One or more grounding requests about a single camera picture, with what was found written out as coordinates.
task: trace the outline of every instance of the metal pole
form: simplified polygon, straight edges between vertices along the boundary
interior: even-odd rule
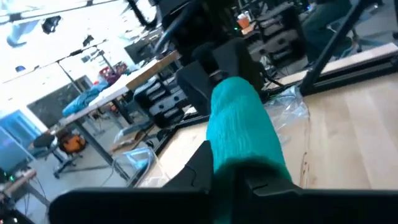
[[[98,128],[95,126],[94,122],[91,120],[91,118],[89,116],[85,117],[85,121],[87,122],[88,125],[91,126],[91,128],[93,128],[93,135],[94,136],[98,136],[100,134],[104,134],[105,130],[98,130]]]
[[[30,183],[26,183],[24,184],[23,188],[26,189],[26,191],[28,192],[28,194],[32,194],[38,201],[40,201],[43,205],[45,205],[47,208],[50,206],[50,201],[47,200],[47,198],[42,195],[38,190],[36,190],[36,188],[34,188],[33,186],[31,186]]]
[[[105,63],[107,64],[107,66],[109,67],[109,69],[113,72],[116,73],[116,70],[113,68],[113,66],[111,65],[111,63],[108,61],[108,59],[106,59],[106,57],[104,56],[105,52],[103,50],[101,50],[99,52],[99,54],[101,55],[102,59],[105,61]]]
[[[60,68],[62,69],[62,71],[67,75],[67,77],[69,78],[69,80],[71,81],[73,87],[76,88],[76,90],[81,94],[83,93],[83,90],[77,85],[76,81],[69,75],[69,73],[62,67],[62,65],[60,64],[60,61],[57,61],[57,64],[60,66]]]
[[[125,173],[125,171],[121,168],[121,166],[115,162],[112,158],[111,155],[109,155],[108,152],[105,151],[105,149],[97,142],[97,140],[83,127],[82,123],[79,120],[76,120],[75,125],[77,129],[79,130],[80,134],[82,134],[86,141],[88,141],[91,146],[93,146],[93,149],[98,152],[98,154],[110,165],[113,166],[113,169],[126,181],[128,181],[130,178],[129,176]]]
[[[352,29],[355,22],[358,21],[359,17],[368,4],[369,0],[359,0],[357,5],[351,7],[351,10],[345,17],[344,23],[340,25],[338,31],[333,35],[326,48],[323,50],[321,56],[315,62],[315,66],[310,68],[307,72],[307,75],[304,77],[300,86],[300,91],[302,93],[309,91],[313,87],[313,84],[316,82],[323,68],[325,68],[325,65],[329,62],[329,59],[333,55],[333,51],[336,49],[336,46],[341,42],[341,40],[343,40],[349,30]]]
[[[113,122],[116,124],[116,126],[120,129],[120,130],[123,130],[123,125],[119,122],[119,120],[118,120],[118,118],[113,114],[113,112],[112,111],[107,111],[106,112],[108,115],[109,115],[109,117],[111,118],[111,120],[113,120]]]

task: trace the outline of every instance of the white table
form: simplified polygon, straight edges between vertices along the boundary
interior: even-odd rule
[[[118,101],[115,99],[122,94],[127,93],[129,90],[136,89],[139,85],[143,84],[150,77],[154,76],[169,63],[176,60],[177,57],[178,52],[174,51],[161,60],[153,60],[141,69],[132,72],[130,75],[121,77],[115,84],[113,84],[105,91],[101,92],[101,94],[96,99],[94,99],[85,109],[60,120],[60,126],[53,127],[50,131],[52,133],[56,133],[57,131],[63,129],[65,126],[73,123],[79,130],[80,134],[82,134],[84,138],[88,141],[88,143],[93,146],[94,150],[111,166],[114,163],[112,156],[83,127],[82,123],[80,122],[80,118],[88,115],[88,113],[97,110],[99,107],[104,106],[105,104],[112,101],[119,110],[119,112],[121,112],[121,114],[124,116],[126,121],[129,122],[128,114],[124,112],[123,108],[121,108]],[[122,170],[122,168],[118,164],[115,164],[114,168],[115,171],[120,174],[122,178],[128,180],[128,175]]]

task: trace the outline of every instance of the orange object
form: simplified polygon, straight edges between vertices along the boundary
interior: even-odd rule
[[[79,153],[86,148],[86,140],[78,134],[62,130],[57,134],[57,137],[60,150],[68,155]]]
[[[249,27],[250,26],[249,18],[245,16],[242,19],[239,19],[238,24],[242,27],[242,29]]]

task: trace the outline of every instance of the monitor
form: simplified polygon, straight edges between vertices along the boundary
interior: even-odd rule
[[[138,40],[138,42],[128,45],[124,49],[136,65],[143,60],[150,60],[154,57],[152,47],[143,40]]]
[[[23,168],[29,160],[28,153],[16,140],[0,128],[0,169],[7,175]]]

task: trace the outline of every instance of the teal fabric cover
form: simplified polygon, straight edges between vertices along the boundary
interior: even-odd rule
[[[206,133],[214,156],[215,223],[229,223],[237,166],[266,166],[291,180],[282,148],[260,97],[245,79],[228,78],[211,96]]]

